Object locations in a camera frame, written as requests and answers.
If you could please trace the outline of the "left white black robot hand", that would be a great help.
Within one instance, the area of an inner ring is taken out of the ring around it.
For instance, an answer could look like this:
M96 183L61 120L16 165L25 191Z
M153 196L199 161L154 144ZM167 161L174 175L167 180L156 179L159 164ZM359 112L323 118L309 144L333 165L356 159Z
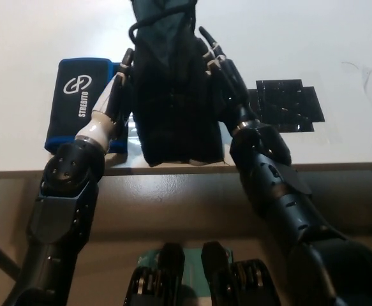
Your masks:
M97 99L91 120L74 138L76 143L89 144L106 154L110 143L119 137L127 125L131 110L131 85L134 50L128 48L115 75Z

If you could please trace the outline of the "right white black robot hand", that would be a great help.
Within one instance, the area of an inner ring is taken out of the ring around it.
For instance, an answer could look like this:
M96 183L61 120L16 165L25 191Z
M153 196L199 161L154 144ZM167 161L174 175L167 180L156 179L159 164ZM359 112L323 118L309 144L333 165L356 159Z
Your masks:
M207 66L214 113L234 135L258 119L249 104L249 90L233 60L225 55L220 44L204 27L200 26L198 30L203 37L198 39L198 47Z

